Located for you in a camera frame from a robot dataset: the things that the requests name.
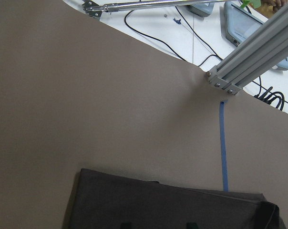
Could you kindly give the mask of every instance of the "metal post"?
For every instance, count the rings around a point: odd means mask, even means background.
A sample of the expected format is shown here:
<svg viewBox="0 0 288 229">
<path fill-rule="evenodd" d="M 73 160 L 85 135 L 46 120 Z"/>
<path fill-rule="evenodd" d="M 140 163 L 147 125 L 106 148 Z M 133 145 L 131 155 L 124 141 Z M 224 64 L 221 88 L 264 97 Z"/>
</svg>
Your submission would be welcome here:
<svg viewBox="0 0 288 229">
<path fill-rule="evenodd" d="M 288 56 L 288 3 L 208 72 L 215 87 L 236 94 Z"/>
<path fill-rule="evenodd" d="M 232 0 L 154 0 L 154 1 L 137 1 L 125 3 L 110 3 L 102 6 L 93 1 L 87 1 L 82 6 L 86 14 L 91 17 L 100 17 L 102 12 L 116 12 L 129 10 L 143 10 L 169 6 L 185 6 L 210 2 L 223 2 Z"/>
</svg>

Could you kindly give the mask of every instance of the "blue tape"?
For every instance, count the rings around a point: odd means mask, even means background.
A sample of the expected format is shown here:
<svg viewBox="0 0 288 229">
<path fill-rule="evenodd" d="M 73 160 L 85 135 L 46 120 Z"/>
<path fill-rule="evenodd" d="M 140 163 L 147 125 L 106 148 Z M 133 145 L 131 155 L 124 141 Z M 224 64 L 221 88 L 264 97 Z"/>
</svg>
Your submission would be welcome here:
<svg viewBox="0 0 288 229">
<path fill-rule="evenodd" d="M 228 171 L 226 167 L 226 140 L 225 140 L 225 103 L 221 101 L 219 105 L 219 126 L 220 126 L 220 148 L 221 148 L 221 165 L 222 165 L 222 182 L 224 191 L 229 191 Z"/>
</svg>

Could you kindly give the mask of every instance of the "dark gray fabric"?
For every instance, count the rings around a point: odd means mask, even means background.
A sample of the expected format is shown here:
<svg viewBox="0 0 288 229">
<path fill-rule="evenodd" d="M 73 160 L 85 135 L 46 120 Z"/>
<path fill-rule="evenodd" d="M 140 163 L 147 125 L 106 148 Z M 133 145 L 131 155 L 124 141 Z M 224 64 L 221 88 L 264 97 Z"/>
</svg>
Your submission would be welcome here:
<svg viewBox="0 0 288 229">
<path fill-rule="evenodd" d="M 88 169 L 80 173 L 70 229 L 283 229 L 262 194 L 172 187 Z"/>
</svg>

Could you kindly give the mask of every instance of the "folded cloth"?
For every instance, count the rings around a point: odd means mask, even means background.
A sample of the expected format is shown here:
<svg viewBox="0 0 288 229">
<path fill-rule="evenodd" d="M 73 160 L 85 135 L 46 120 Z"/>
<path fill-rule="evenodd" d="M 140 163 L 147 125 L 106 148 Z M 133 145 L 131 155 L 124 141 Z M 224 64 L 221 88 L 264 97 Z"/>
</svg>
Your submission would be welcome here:
<svg viewBox="0 0 288 229">
<path fill-rule="evenodd" d="M 80 172 L 70 229 L 285 229 L 262 194 L 190 189 Z"/>
</svg>

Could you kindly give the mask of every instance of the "blue-gray device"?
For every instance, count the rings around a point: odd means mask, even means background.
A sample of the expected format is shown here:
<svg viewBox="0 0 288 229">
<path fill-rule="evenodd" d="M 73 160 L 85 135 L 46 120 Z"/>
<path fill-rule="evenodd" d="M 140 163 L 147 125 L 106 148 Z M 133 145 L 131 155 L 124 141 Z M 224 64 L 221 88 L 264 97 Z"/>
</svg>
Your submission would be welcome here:
<svg viewBox="0 0 288 229">
<path fill-rule="evenodd" d="M 264 24 L 236 4 L 227 1 L 224 5 L 226 38 L 236 47 Z M 288 57 L 273 67 L 288 70 Z"/>
<path fill-rule="evenodd" d="M 210 16 L 214 8 L 214 3 L 202 3 L 202 4 L 194 4 L 189 5 L 188 9 L 194 13 L 197 14 L 200 17 L 207 17 Z"/>
</svg>

